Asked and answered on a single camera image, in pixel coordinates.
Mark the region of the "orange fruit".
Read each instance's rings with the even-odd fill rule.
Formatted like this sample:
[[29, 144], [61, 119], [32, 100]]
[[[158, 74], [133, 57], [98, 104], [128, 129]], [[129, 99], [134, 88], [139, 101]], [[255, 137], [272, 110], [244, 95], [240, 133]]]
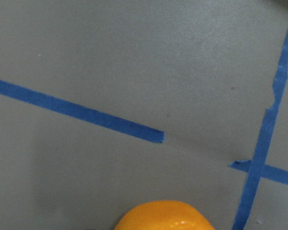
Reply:
[[213, 230], [212, 224], [191, 205], [175, 200], [140, 204], [128, 211], [116, 230]]

